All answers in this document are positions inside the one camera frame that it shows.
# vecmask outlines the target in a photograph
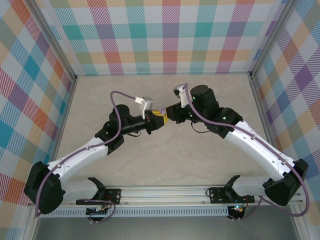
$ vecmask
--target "plaid wall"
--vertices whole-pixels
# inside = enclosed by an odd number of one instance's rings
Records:
[[[256,79],[279,150],[309,164],[308,212],[320,233],[320,0],[300,0]]]
[[[72,81],[23,0],[0,0],[0,31],[0,240],[15,240],[25,181],[51,158]]]
[[[99,75],[247,72],[281,0],[37,2],[74,70]]]
[[[281,16],[281,13],[282,13],[283,9],[285,8],[287,2],[288,2],[288,0],[281,0],[281,3],[279,5],[278,9],[276,10],[274,17],[273,17],[267,31],[265,32],[263,40],[260,43],[259,48],[254,55],[253,61],[248,69],[248,72],[252,72],[252,70],[253,70],[255,64],[257,63],[257,60],[260,57],[262,50],[265,48],[267,41],[269,39],[269,36],[270,36],[272,30],[274,29],[274,27],[276,26],[276,23],[277,23],[279,17]]]

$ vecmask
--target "purple cable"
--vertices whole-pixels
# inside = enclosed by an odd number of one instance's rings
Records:
[[[93,200],[93,199],[82,199],[85,202],[96,202],[96,203],[105,203],[105,204],[110,204],[113,206],[113,211],[109,216],[104,217],[102,220],[100,221],[96,221],[97,224],[103,223],[105,221],[107,221],[108,219],[110,219],[115,213],[116,213],[116,205],[112,202],[112,201],[105,201],[105,200]],[[93,213],[89,214],[89,220],[91,221],[91,223],[93,222],[93,220],[91,219],[91,215],[93,215]]]
[[[127,94],[125,94],[125,93],[123,93],[123,92],[120,92],[120,91],[112,91],[112,92],[110,93],[111,103],[112,103],[112,105],[113,105],[113,108],[114,108],[116,117],[117,117],[117,119],[118,119],[118,125],[119,125],[118,131],[117,131],[116,134],[115,134],[111,139],[109,139],[108,141],[105,141],[105,142],[102,142],[102,143],[99,143],[99,144],[96,144],[96,145],[91,145],[91,146],[88,147],[88,150],[89,150],[89,149],[93,149],[93,148],[100,147],[100,146],[105,145],[105,144],[108,144],[108,143],[111,143],[113,140],[115,140],[115,139],[119,136],[119,134],[120,134],[120,132],[121,132],[121,128],[122,128],[122,126],[121,126],[121,119],[120,119],[119,111],[118,111],[117,106],[116,106],[115,101],[114,101],[114,97],[113,97],[114,94],[120,94],[120,95],[123,95],[123,96],[125,96],[125,97],[127,97],[127,98],[130,98],[130,99],[133,99],[133,100],[136,99],[135,97],[130,96],[130,95],[127,95]],[[64,163],[65,163],[66,161],[68,161],[70,158],[74,157],[74,156],[77,155],[78,153],[81,153],[82,151],[85,151],[85,150],[87,150],[87,148],[83,147],[83,148],[75,151],[74,153],[70,154],[70,155],[67,156],[65,159],[63,159],[63,160],[59,163],[59,165],[64,164]],[[55,165],[55,166],[48,172],[48,174],[44,177],[44,179],[42,180],[42,182],[41,182],[41,184],[40,184],[40,187],[39,187],[39,190],[38,190],[38,192],[37,192],[37,194],[36,194],[36,199],[35,199],[35,214],[34,214],[34,216],[35,216],[36,218],[39,217],[40,214],[41,214],[41,212],[39,211],[39,201],[40,201],[40,196],[41,196],[42,189],[44,188],[44,185],[45,185],[46,181],[48,180],[49,176],[50,176],[57,168],[58,168],[58,164]]]
[[[301,186],[303,188],[304,194],[305,194],[305,208],[301,213],[298,214],[294,214],[291,212],[288,212],[284,209],[282,209],[279,205],[266,200],[263,196],[259,196],[263,201],[265,201],[266,203],[278,208],[281,212],[291,216],[291,217],[302,217],[304,216],[310,207],[310,199],[309,199],[309,194],[308,194],[308,190],[307,190],[307,186],[305,185],[303,179],[301,178],[301,176],[297,173],[297,171],[289,164],[286,162],[286,160],[276,151],[274,151],[271,147],[269,147],[266,143],[264,143],[261,139],[254,137],[255,135],[242,129],[241,127],[238,126],[234,126],[232,124],[228,124],[228,123],[222,123],[222,122],[215,122],[215,121],[210,121],[206,118],[204,118],[203,116],[201,116],[201,114],[196,110],[196,108],[194,107],[194,105],[192,104],[191,98],[189,96],[189,91],[188,91],[188,83],[185,83],[184,85],[185,88],[185,92],[186,92],[186,98],[188,100],[188,103],[192,109],[192,111],[195,113],[195,115],[197,115],[202,121],[208,123],[208,124],[212,124],[212,125],[217,125],[217,126],[225,126],[225,127],[229,127],[229,128],[233,128],[236,130],[239,130],[243,133],[245,133],[246,135],[248,135],[250,138],[253,138],[254,140],[258,141],[261,145],[263,145],[266,149],[268,149],[271,153],[273,153],[279,160],[281,160],[294,174],[295,176],[298,178],[299,182],[301,183]]]

